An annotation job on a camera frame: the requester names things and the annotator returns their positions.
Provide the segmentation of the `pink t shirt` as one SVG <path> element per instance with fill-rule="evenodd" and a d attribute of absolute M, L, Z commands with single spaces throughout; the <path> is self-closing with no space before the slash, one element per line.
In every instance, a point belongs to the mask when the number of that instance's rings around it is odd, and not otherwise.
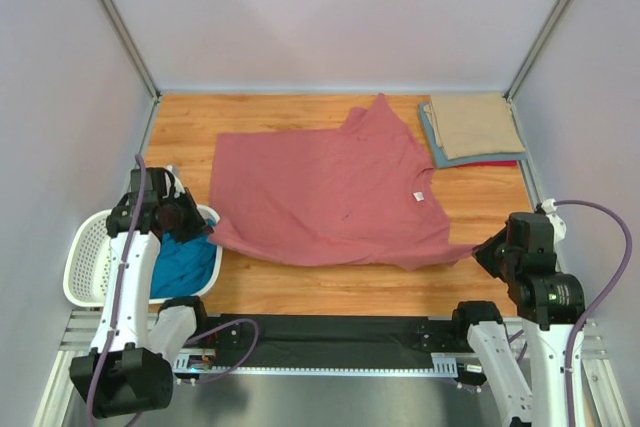
<path fill-rule="evenodd" d="M 454 264 L 450 221 L 431 190 L 434 167 L 378 95 L 333 129 L 223 133 L 209 192 L 212 241 L 293 266 Z"/>

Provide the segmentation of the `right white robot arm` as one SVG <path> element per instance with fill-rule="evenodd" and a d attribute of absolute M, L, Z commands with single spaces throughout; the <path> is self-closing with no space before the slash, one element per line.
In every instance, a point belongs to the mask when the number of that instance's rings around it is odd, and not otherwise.
<path fill-rule="evenodd" d="M 558 270 L 555 244 L 566 226 L 555 213 L 515 212 L 504 228 L 472 250 L 476 262 L 507 287 L 527 345 L 523 374 L 502 315 L 490 301 L 453 311 L 456 333 L 476 354 L 503 426 L 583 426 L 582 344 L 585 294 Z"/>

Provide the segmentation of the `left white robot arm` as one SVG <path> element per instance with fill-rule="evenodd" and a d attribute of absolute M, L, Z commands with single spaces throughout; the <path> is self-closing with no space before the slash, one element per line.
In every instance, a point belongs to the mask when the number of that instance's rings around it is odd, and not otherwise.
<path fill-rule="evenodd" d="M 108 269 L 102 313 L 86 354 L 72 360 L 70 379 L 86 403 L 88 420 L 137 418 L 166 408 L 174 387 L 174 364 L 207 322 L 198 295 L 166 298 L 155 324 L 148 323 L 152 275 L 169 235 L 185 243 L 211 233 L 175 167 L 138 167 L 130 190 L 110 210 L 78 229 L 68 263 L 82 254 L 87 230 L 103 232 L 97 267 Z"/>

